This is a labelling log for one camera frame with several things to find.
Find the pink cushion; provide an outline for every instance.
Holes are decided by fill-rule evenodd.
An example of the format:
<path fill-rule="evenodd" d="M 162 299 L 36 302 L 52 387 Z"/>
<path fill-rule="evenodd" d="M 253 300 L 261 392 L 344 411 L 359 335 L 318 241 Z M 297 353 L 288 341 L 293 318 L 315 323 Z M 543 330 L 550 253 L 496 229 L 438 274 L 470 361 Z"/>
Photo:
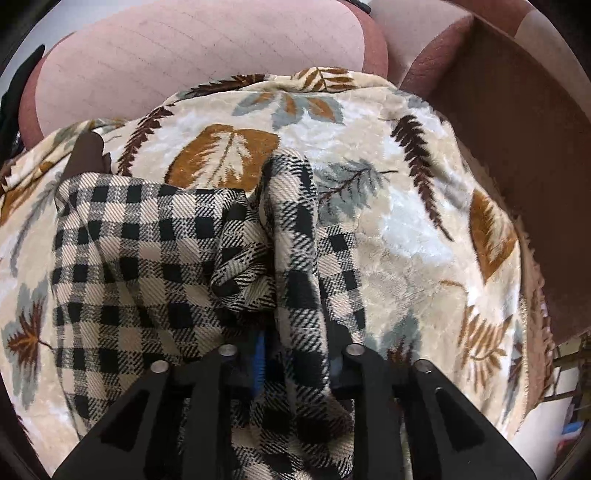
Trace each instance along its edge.
<path fill-rule="evenodd" d="M 199 83 L 310 66 L 385 76 L 384 37 L 371 18 L 338 0 L 159 0 L 57 45 L 31 76 L 21 134 L 31 148 L 77 121 L 143 116 Z"/>

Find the blue object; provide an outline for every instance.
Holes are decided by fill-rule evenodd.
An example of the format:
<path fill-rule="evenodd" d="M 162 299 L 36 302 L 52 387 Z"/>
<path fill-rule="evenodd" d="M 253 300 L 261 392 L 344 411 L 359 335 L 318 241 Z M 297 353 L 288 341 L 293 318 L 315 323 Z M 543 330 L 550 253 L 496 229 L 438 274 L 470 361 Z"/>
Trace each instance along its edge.
<path fill-rule="evenodd" d="M 256 340 L 255 354 L 252 357 L 252 396 L 256 397 L 265 382 L 265 332 L 261 332 Z"/>

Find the brown leaf print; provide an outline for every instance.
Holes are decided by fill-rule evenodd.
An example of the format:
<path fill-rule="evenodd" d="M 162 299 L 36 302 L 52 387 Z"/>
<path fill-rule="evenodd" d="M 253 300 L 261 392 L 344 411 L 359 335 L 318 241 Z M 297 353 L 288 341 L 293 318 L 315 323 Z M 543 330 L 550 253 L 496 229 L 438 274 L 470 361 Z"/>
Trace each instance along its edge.
<path fill-rule="evenodd" d="M 411 365 L 413 362 L 413 352 L 415 350 L 414 340 L 411 340 L 410 343 L 406 344 L 406 337 L 402 337 L 394 348 L 389 348 L 386 352 L 387 359 L 391 362 L 397 363 L 404 363 L 406 365 Z"/>
<path fill-rule="evenodd" d="M 512 318 L 511 315 L 500 325 L 492 325 L 486 319 L 481 320 L 477 314 L 474 320 L 478 327 L 474 334 L 460 338 L 460 346 L 463 344 L 460 367 L 463 369 L 470 364 L 468 378 L 473 380 L 474 392 L 477 392 L 479 387 L 485 389 L 489 379 L 501 369 L 500 358 L 507 353 L 500 348 L 500 344 Z"/>
<path fill-rule="evenodd" d="M 253 83 L 263 82 L 266 75 L 262 73 L 255 73 L 250 75 L 233 75 L 229 79 L 220 80 L 218 82 L 202 83 L 195 88 L 191 88 L 185 95 L 183 100 L 188 98 L 202 97 L 211 95 L 212 93 L 229 92 L 230 90 L 238 90 L 243 87 L 252 85 Z"/>
<path fill-rule="evenodd" d="M 405 115 L 392 130 L 390 137 L 400 142 L 404 148 L 404 161 L 410 167 L 410 176 L 413 178 L 414 186 L 423 201 L 429 219 L 435 228 L 441 230 L 443 235 L 453 242 L 452 236 L 443 226 L 441 215 L 437 210 L 437 203 L 431 185 L 433 173 L 431 172 L 431 154 L 425 148 L 427 142 L 423 139 L 421 123 L 414 115 Z"/>
<path fill-rule="evenodd" d="M 42 318 L 43 303 L 42 301 L 34 302 L 30 318 L 27 320 L 24 312 L 21 312 L 18 318 L 21 331 L 8 338 L 7 341 L 8 349 L 18 358 L 18 366 L 21 369 L 26 369 L 31 376 L 37 372 L 39 367 L 39 345 L 51 348 L 39 338 Z"/>
<path fill-rule="evenodd" d="M 473 381 L 474 392 L 477 392 L 479 387 L 485 389 L 490 378 L 501 369 L 500 358 L 507 356 L 507 352 L 500 345 L 513 315 L 507 317 L 500 325 L 493 325 L 488 320 L 481 319 L 479 313 L 472 317 L 474 305 L 468 305 L 468 295 L 464 285 L 453 280 L 442 280 L 440 284 L 459 287 L 466 295 L 462 324 L 457 339 L 457 347 L 462 352 L 460 369 L 469 367 L 468 380 Z"/>
<path fill-rule="evenodd" d="M 279 146 L 275 134 L 214 124 L 186 145 L 170 165 L 164 181 L 188 188 L 199 182 L 207 188 L 252 190 L 265 160 Z"/>
<path fill-rule="evenodd" d="M 133 165 L 135 156 L 139 148 L 142 146 L 142 143 L 148 139 L 148 135 L 153 134 L 154 130 L 160 128 L 161 125 L 158 120 L 171 115 L 173 115 L 173 113 L 170 110 L 167 110 L 166 107 L 159 106 L 140 120 L 134 133 L 125 144 L 125 149 L 123 150 L 123 154 L 119 159 L 119 165 L 117 166 L 118 175 L 131 177 L 131 171 L 129 169 Z"/>
<path fill-rule="evenodd" d="M 0 226 L 4 225 L 8 218 L 32 195 L 43 175 L 54 164 L 48 161 L 42 162 L 33 176 L 33 180 L 26 186 L 16 186 L 4 194 L 4 202 L 0 209 Z"/>
<path fill-rule="evenodd" d="M 485 284 L 511 255 L 517 241 L 513 225 L 507 225 L 504 217 L 495 215 L 494 209 L 495 205 L 484 193 L 474 190 L 470 205 L 470 234 Z M 495 236 L 495 232 L 504 235 Z"/>
<path fill-rule="evenodd" d="M 335 115 L 328 104 L 320 98 L 308 98 L 309 111 L 312 115 L 326 118 L 327 120 L 336 121 Z"/>
<path fill-rule="evenodd" d="M 292 79 L 303 80 L 302 92 L 338 93 L 356 88 L 349 70 L 312 67 L 296 73 Z"/>

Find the fern leaf print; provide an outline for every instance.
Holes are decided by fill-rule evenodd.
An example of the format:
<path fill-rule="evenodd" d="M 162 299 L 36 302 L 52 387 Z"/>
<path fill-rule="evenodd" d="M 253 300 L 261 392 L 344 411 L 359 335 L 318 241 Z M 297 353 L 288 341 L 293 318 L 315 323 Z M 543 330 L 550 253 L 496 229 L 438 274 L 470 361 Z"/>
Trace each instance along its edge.
<path fill-rule="evenodd" d="M 341 215 L 350 220 L 359 210 L 369 207 L 390 173 L 398 170 L 377 170 L 366 160 L 331 163 L 316 170 L 318 208 L 321 223 L 338 223 Z"/>
<path fill-rule="evenodd" d="M 131 135 L 127 143 L 123 154 L 119 159 L 119 167 L 117 168 L 117 175 L 123 175 L 125 177 L 131 177 L 130 168 L 134 163 L 135 156 L 142 144 L 148 139 L 148 135 L 154 133 L 154 130 L 160 128 L 161 118 L 171 116 L 173 113 L 167 110 L 163 106 L 156 107 L 148 115 L 146 115 L 139 123 L 134 133 Z"/>
<path fill-rule="evenodd" d="M 431 154 L 425 148 L 427 142 L 423 138 L 423 129 L 421 123 L 414 115 L 405 115 L 392 130 L 390 137 L 400 142 L 404 148 L 404 161 L 410 167 L 410 175 L 418 194 L 421 197 L 429 219 L 435 228 L 441 230 L 443 235 L 453 242 L 452 236 L 443 226 L 441 215 L 437 210 L 437 203 L 433 192 L 431 179 Z"/>

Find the brown fabric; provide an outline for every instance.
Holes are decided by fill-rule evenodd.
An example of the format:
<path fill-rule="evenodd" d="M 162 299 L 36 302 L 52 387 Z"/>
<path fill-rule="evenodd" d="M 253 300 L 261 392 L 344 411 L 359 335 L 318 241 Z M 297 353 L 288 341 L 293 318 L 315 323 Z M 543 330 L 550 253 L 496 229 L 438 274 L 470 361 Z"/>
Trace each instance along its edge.
<path fill-rule="evenodd" d="M 521 21 L 534 9 L 527 0 L 450 0 L 451 3 L 480 15 L 488 23 L 515 36 Z"/>
<path fill-rule="evenodd" d="M 111 173 L 111 155 L 103 155 L 105 142 L 94 132 L 84 132 L 78 137 L 70 160 L 60 177 L 60 183 L 83 173 Z"/>
<path fill-rule="evenodd" d="M 473 23 L 474 17 L 463 17 L 435 37 L 414 60 L 400 88 L 421 97 L 428 96 L 453 63 Z"/>
<path fill-rule="evenodd" d="M 22 142 L 27 150 L 32 149 L 41 140 L 43 140 L 43 133 L 39 126 L 39 118 L 37 117 L 37 103 L 35 101 L 35 94 L 37 93 L 37 82 L 43 64 L 47 60 L 49 54 L 56 48 L 61 42 L 67 39 L 70 35 L 66 35 L 53 48 L 47 52 L 47 54 L 41 59 L 41 61 L 35 66 L 35 69 L 31 73 L 25 90 L 21 97 L 21 105 L 18 109 L 18 127 L 21 133 Z"/>
<path fill-rule="evenodd" d="M 591 232 L 582 211 L 591 191 L 591 124 L 523 49 L 480 21 L 473 30 L 429 100 L 523 217 L 562 343 L 591 326 Z"/>
<path fill-rule="evenodd" d="M 349 2 L 339 1 L 354 13 L 357 20 L 359 20 L 361 30 L 363 30 L 365 45 L 363 71 L 386 78 L 388 75 L 388 46 L 382 31 L 376 22 L 361 9 Z"/>

